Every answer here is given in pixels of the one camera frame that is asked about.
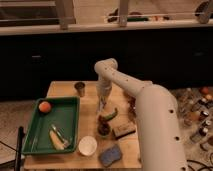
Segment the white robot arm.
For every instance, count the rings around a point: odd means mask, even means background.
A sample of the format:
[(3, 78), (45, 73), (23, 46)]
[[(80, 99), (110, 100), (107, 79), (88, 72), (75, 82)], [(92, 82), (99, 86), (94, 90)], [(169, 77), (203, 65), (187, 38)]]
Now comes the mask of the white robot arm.
[(95, 63), (98, 99), (108, 100), (112, 84), (135, 98), (142, 171), (188, 171), (176, 98), (163, 86), (139, 80), (117, 68), (114, 58)]

